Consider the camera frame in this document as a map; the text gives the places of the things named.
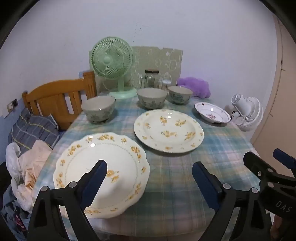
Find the red pattern white plate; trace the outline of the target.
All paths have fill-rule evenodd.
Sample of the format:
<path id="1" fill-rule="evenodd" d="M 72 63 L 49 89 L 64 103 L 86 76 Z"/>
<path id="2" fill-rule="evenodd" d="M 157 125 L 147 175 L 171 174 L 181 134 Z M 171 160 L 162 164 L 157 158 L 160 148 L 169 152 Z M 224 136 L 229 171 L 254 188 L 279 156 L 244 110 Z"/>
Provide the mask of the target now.
<path id="1" fill-rule="evenodd" d="M 227 124 L 231 121 L 229 114 L 214 104 L 201 101 L 195 103 L 194 108 L 209 123 Z"/>

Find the scalloped yellow flower plate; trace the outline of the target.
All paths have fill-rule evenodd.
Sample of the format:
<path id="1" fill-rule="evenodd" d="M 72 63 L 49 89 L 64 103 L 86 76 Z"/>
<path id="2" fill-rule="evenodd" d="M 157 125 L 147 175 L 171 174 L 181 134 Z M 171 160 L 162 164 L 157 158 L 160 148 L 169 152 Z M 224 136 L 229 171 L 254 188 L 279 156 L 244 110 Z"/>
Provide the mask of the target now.
<path id="1" fill-rule="evenodd" d="M 145 150 L 131 138 L 115 133 L 96 133 L 74 141 L 56 162 L 55 188 L 64 188 L 91 174 L 97 190 L 84 209 L 87 218 L 118 216 L 142 197 L 150 166 Z"/>

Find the round yellow flower plate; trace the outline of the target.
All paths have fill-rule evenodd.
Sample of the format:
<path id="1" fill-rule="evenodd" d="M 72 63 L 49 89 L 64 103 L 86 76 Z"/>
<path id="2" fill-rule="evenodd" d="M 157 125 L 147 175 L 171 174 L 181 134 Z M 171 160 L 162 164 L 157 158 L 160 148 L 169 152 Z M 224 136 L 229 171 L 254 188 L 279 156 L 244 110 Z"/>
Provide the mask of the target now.
<path id="1" fill-rule="evenodd" d="M 146 111 L 135 120 L 133 129 L 137 138 L 146 146 L 172 154 L 196 149 L 205 136 L 195 119 L 170 109 Z"/>

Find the green floral bowl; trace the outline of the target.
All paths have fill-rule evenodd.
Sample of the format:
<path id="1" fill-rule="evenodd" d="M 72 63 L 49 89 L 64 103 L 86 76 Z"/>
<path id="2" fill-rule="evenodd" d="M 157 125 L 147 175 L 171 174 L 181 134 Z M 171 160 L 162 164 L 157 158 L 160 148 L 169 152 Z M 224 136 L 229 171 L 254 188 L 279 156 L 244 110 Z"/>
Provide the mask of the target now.
<path id="1" fill-rule="evenodd" d="M 158 88 L 143 88 L 137 91 L 138 100 L 146 109 L 161 108 L 167 95 L 167 91 Z"/>
<path id="2" fill-rule="evenodd" d="M 81 108 L 90 123 L 100 123 L 111 117 L 115 102 L 113 96 L 96 96 L 84 101 Z"/>
<path id="3" fill-rule="evenodd" d="M 170 86 L 168 90 L 170 99 L 176 104 L 187 104 L 193 95 L 192 90 L 181 86 Z"/>

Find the beige door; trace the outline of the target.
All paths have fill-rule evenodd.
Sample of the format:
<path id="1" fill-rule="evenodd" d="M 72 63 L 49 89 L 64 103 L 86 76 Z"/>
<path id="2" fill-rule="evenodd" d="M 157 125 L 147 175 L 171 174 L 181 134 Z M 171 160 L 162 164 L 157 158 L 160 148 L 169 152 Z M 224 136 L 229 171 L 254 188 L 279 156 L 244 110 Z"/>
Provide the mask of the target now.
<path id="1" fill-rule="evenodd" d="M 262 159 L 275 162 L 273 151 L 279 148 L 295 156 L 295 42 L 275 16 L 277 62 L 271 94 L 263 120 L 251 142 Z"/>

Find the pale crumpled cloth pile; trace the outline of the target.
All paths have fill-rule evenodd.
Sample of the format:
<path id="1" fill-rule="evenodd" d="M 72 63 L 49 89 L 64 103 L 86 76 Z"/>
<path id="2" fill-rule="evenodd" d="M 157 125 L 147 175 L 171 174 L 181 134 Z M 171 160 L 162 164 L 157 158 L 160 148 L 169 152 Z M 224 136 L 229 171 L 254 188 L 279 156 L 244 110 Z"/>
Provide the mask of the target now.
<path id="1" fill-rule="evenodd" d="M 52 149 L 42 140 L 36 140 L 33 147 L 23 154 L 16 143 L 6 147 L 6 167 L 11 176 L 11 188 L 24 211 L 31 213 L 33 210 L 33 189 L 51 152 Z"/>

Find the white floor fan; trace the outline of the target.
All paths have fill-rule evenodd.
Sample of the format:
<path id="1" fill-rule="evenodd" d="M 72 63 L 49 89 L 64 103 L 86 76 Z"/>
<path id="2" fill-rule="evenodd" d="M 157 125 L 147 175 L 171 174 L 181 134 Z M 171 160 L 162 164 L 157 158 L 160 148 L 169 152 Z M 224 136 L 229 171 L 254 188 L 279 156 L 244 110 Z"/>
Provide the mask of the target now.
<path id="1" fill-rule="evenodd" d="M 237 93 L 231 98 L 231 104 L 225 106 L 225 110 L 242 132 L 255 130 L 263 119 L 263 108 L 256 97 L 244 97 Z"/>

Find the plaid tablecloth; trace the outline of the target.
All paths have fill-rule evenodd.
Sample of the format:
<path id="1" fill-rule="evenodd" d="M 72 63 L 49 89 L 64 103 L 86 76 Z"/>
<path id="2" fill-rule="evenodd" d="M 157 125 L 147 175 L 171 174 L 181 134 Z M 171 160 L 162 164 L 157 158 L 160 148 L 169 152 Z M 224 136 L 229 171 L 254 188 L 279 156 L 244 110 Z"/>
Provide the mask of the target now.
<path id="1" fill-rule="evenodd" d="M 141 199 L 120 216 L 110 219 L 92 219 L 98 234 L 108 233 L 132 237 L 168 237 L 202 232 L 214 212 L 208 208 L 192 175 L 192 166 L 200 161 L 208 171 L 223 183 L 239 190 L 258 187 L 259 180 L 243 164 L 246 152 L 254 147 L 233 123 L 210 125 L 203 121 L 191 99 L 186 105 L 165 103 L 193 117 L 203 128 L 205 137 L 201 146 L 187 154 L 168 154 L 145 147 L 150 176 Z M 93 125 L 85 114 L 80 114 L 55 145 L 38 176 L 33 189 L 37 196 L 43 186 L 53 187 L 53 173 L 60 154 L 74 141 L 93 133 L 113 132 L 135 139 L 133 125 L 144 112 L 137 98 L 120 99 L 115 104 L 112 118 Z"/>

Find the grey plaid pillow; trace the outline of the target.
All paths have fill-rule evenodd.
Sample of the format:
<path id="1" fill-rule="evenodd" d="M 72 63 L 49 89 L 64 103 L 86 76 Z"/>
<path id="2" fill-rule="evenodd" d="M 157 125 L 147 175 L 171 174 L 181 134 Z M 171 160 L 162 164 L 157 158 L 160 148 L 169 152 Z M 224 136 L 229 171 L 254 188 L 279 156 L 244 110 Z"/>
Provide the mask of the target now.
<path id="1" fill-rule="evenodd" d="M 23 154 L 32 149 L 37 140 L 45 142 L 52 149 L 59 139 L 59 126 L 51 114 L 34 115 L 24 108 L 9 133 L 8 143 L 15 142 Z"/>

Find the wooden bed headboard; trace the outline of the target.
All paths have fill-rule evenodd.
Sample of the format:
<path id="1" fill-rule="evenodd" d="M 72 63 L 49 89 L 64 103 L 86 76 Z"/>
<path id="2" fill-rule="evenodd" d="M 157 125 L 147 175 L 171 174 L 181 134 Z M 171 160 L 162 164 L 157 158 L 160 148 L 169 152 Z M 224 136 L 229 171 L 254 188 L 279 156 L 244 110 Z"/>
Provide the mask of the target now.
<path id="1" fill-rule="evenodd" d="M 58 128 L 65 131 L 82 112 L 82 94 L 87 99 L 97 96 L 95 74 L 83 73 L 82 78 L 57 80 L 43 84 L 31 92 L 24 91 L 25 107 L 34 115 L 52 115 Z"/>

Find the cotton swab container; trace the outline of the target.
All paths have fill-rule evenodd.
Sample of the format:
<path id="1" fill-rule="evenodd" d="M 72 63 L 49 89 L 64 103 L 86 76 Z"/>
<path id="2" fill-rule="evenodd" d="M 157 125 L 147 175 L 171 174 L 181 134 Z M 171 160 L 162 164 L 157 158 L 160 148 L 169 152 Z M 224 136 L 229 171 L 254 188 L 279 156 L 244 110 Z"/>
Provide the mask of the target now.
<path id="1" fill-rule="evenodd" d="M 161 89 L 168 91 L 168 88 L 171 86 L 171 80 L 163 79 L 161 80 Z"/>

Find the glass mason jar mug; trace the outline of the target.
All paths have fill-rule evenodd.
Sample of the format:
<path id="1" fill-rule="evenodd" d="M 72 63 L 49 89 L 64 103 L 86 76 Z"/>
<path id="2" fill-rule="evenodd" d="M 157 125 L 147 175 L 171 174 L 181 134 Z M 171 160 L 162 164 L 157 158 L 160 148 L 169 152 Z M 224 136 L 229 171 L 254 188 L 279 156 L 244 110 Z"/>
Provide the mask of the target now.
<path id="1" fill-rule="evenodd" d="M 156 69 L 145 70 L 144 77 L 140 78 L 139 87 L 140 88 L 161 88 L 159 71 Z"/>

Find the green patterned mat board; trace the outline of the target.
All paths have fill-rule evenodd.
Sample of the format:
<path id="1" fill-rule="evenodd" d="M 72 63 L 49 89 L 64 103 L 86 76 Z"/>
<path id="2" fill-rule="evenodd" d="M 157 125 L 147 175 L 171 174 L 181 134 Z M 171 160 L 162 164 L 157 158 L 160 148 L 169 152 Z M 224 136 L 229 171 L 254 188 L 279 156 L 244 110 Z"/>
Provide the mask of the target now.
<path id="1" fill-rule="evenodd" d="M 133 66 L 125 75 L 125 85 L 135 88 L 145 76 L 145 70 L 158 70 L 161 80 L 175 84 L 181 75 L 183 51 L 171 48 L 133 46 Z"/>

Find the green desk fan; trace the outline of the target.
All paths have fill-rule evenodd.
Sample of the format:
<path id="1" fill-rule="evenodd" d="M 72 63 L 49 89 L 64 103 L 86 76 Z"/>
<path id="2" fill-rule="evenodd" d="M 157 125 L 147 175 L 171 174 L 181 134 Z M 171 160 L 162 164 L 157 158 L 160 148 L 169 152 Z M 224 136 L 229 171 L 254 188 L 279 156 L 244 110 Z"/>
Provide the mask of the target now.
<path id="1" fill-rule="evenodd" d="M 134 87 L 125 86 L 125 76 L 133 65 L 131 46 L 118 37 L 101 39 L 91 50 L 90 63 L 94 72 L 104 80 L 116 80 L 117 87 L 109 90 L 115 99 L 133 98 Z"/>

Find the wall power socket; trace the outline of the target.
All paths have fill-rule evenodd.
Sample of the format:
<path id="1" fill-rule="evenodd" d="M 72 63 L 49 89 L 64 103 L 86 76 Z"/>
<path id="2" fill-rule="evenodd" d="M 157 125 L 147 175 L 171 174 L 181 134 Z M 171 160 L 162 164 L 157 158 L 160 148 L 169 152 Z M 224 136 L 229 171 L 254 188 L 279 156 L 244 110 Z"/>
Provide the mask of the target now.
<path id="1" fill-rule="evenodd" d="M 6 107 L 8 110 L 8 113 L 11 113 L 14 111 L 14 109 L 18 106 L 18 100 L 14 99 L 12 102 L 10 102 Z"/>

